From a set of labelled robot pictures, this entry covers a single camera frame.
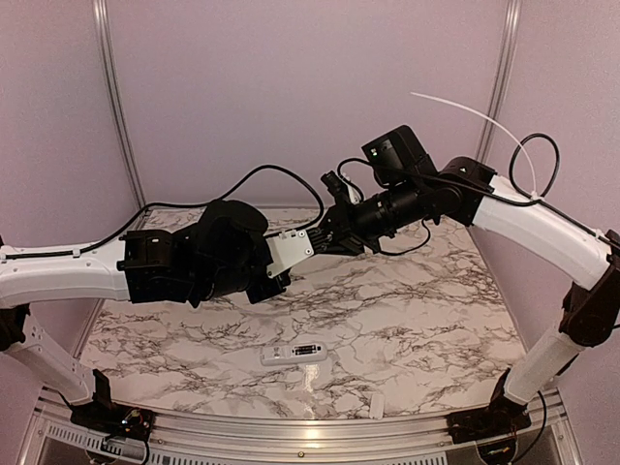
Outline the white remote control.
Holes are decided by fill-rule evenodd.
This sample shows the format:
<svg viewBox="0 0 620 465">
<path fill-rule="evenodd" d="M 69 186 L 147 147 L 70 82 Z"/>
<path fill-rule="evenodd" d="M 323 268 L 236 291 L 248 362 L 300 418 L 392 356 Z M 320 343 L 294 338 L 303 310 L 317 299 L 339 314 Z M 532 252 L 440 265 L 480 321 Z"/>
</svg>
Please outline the white remote control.
<svg viewBox="0 0 620 465">
<path fill-rule="evenodd" d="M 261 350 L 263 366 L 315 363 L 327 359 L 327 349 L 322 343 L 279 345 Z"/>
</svg>

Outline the white battery cover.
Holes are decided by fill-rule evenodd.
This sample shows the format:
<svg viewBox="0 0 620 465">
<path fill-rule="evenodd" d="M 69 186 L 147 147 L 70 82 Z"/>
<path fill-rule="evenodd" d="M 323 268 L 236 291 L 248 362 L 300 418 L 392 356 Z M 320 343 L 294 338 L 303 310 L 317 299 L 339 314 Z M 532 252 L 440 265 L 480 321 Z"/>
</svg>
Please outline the white battery cover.
<svg viewBox="0 0 620 465">
<path fill-rule="evenodd" d="M 386 398 L 382 393 L 375 392 L 370 398 L 369 417 L 382 419 L 385 414 Z"/>
</svg>

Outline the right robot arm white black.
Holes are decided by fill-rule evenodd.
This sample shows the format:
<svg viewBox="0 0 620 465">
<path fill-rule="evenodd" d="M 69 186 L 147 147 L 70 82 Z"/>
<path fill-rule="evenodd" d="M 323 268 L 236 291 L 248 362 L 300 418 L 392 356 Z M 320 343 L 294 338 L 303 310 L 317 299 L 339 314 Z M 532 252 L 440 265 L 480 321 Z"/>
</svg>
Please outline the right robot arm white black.
<svg viewBox="0 0 620 465">
<path fill-rule="evenodd" d="M 322 181 L 335 200 L 314 233 L 316 251 L 355 256 L 380 252 L 379 240 L 418 220 L 455 222 L 497 233 L 572 278 L 563 316 L 498 381 L 480 426 L 499 434 L 538 390 L 585 349 L 605 342 L 619 315 L 619 237 L 597 234 L 541 199 L 528 198 L 495 170 L 467 157 L 441 171 L 377 164 L 382 192 L 355 203 L 348 185 L 330 171 Z"/>
</svg>

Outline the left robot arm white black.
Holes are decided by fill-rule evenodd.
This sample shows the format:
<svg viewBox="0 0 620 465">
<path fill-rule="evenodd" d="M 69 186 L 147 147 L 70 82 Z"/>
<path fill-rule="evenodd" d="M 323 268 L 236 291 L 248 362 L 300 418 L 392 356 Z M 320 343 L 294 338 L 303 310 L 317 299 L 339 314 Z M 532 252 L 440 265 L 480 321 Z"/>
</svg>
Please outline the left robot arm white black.
<svg viewBox="0 0 620 465">
<path fill-rule="evenodd" d="M 1 350 L 58 390 L 103 431 L 121 424 L 109 381 L 48 336 L 34 302 L 95 298 L 198 306 L 244 292 L 260 302 L 282 293 L 292 267 L 313 256 L 306 232 L 266 233 L 266 218 L 241 201 L 212 201 L 180 230 L 120 232 L 71 250 L 1 248 Z"/>
</svg>

